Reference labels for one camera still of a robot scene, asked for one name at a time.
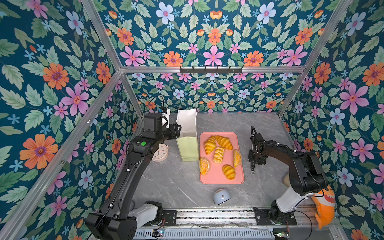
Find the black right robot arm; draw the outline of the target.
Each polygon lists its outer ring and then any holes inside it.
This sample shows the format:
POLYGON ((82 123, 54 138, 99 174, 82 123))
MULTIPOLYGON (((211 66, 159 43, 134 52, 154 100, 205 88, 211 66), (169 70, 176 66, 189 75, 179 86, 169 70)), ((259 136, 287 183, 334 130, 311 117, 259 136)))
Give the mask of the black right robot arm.
POLYGON ((251 163, 252 172, 255 171, 255 166, 265 165, 269 157, 289 167, 290 186, 285 193, 272 202, 268 211, 253 208, 257 224, 259 226, 295 225, 295 208, 302 201, 308 197, 314 197, 318 192, 322 192, 322 196, 325 196, 324 189, 328 186, 328 180, 319 158, 316 154, 293 150, 276 141, 266 141, 254 127, 251 127, 250 139, 252 149, 249 151, 248 161, 251 163))

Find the yellow twisted bread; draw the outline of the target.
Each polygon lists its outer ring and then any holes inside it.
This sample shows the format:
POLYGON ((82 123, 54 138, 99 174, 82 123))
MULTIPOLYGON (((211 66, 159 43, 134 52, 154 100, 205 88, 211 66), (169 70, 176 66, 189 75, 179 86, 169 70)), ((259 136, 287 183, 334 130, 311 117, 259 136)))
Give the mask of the yellow twisted bread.
POLYGON ((223 159, 224 159, 224 154, 225 154, 225 148, 217 147, 215 149, 215 153, 214 153, 214 157, 213 157, 213 162, 215 164, 221 164, 223 159))

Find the green painted paper bag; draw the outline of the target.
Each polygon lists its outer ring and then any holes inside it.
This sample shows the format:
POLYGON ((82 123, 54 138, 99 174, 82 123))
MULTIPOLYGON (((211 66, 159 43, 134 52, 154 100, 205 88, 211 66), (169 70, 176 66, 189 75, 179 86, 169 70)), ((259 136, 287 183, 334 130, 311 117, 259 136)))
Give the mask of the green painted paper bag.
POLYGON ((197 113, 196 109, 179 110, 176 123, 180 125, 180 136, 177 144, 183 162, 195 162, 199 160, 199 144, 197 134, 197 113))

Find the large sesame bread loaf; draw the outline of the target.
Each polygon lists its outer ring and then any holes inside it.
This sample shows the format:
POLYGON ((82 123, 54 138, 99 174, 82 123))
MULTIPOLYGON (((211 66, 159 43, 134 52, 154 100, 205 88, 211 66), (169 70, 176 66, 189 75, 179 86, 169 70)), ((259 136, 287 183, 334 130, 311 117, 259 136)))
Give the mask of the large sesame bread loaf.
POLYGON ((239 150, 233 151, 233 166, 235 168, 239 167, 242 164, 242 154, 239 150))

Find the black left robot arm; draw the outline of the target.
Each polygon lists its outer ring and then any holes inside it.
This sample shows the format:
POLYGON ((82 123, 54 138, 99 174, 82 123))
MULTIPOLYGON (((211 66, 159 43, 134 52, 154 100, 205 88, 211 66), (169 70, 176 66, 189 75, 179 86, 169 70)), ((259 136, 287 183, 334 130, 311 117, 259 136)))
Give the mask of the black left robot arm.
POLYGON ((140 179, 160 144, 180 136, 181 125, 171 124, 169 116, 167 108, 144 116, 141 133, 131 141, 126 161, 110 195, 97 213, 91 213, 85 219, 86 226, 97 239, 131 240, 138 228, 163 221, 162 204, 147 201, 141 207, 132 209, 131 203, 140 179))

